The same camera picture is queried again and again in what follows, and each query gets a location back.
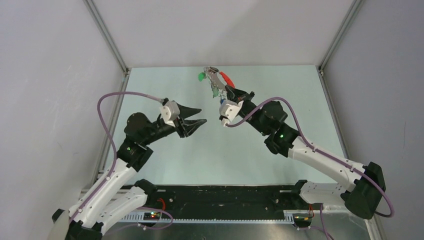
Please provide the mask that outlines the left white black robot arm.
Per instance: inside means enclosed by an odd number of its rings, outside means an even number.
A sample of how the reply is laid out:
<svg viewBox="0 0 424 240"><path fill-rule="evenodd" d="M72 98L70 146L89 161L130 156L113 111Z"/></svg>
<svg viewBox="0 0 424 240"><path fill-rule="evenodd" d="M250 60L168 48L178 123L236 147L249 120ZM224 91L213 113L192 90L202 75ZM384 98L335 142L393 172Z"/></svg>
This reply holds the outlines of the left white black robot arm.
<svg viewBox="0 0 424 240"><path fill-rule="evenodd" d="M165 100L155 121L141 112L132 114L124 128L125 139L114 153L112 164L77 204L58 209L49 240L100 240L107 231L132 211L153 208L158 202L156 186L142 179L123 196L113 200L124 184L134 177L153 154L152 144L173 133L191 136L206 119L191 119L201 112L173 100Z"/></svg>

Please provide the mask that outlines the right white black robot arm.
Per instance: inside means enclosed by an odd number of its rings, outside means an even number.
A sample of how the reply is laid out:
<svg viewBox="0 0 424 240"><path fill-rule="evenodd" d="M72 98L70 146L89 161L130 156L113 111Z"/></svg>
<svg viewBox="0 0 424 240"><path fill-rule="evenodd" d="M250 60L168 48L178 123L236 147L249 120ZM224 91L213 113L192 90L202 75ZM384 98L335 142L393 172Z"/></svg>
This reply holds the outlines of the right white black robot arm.
<svg viewBox="0 0 424 240"><path fill-rule="evenodd" d="M290 195L295 208L303 209L308 204L344 205L352 214L366 220L379 214L377 207L381 200L388 199L380 165L374 162L364 165L341 158L308 140L292 106L282 97L272 97L256 105L252 102L254 92L230 85L225 86L225 92L226 99L219 108L223 126L235 128L247 122L266 137L264 144L272 154L302 162L337 182L334 189L330 189L329 184L318 187L304 183ZM288 114L282 103L294 117L295 128L285 122Z"/></svg>

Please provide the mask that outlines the red handled metal key holder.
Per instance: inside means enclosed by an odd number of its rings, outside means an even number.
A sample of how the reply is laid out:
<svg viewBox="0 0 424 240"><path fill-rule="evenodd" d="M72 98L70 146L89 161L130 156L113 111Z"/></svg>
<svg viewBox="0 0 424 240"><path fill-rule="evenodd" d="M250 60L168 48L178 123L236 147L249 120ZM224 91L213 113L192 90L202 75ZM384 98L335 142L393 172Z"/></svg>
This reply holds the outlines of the red handled metal key holder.
<svg viewBox="0 0 424 240"><path fill-rule="evenodd" d="M236 87L230 77L225 74L223 71L220 71L218 68L213 66L205 66L203 72L206 74L210 82L211 90L212 87L219 88L219 96L223 95L226 92L225 86L230 85Z"/></svg>

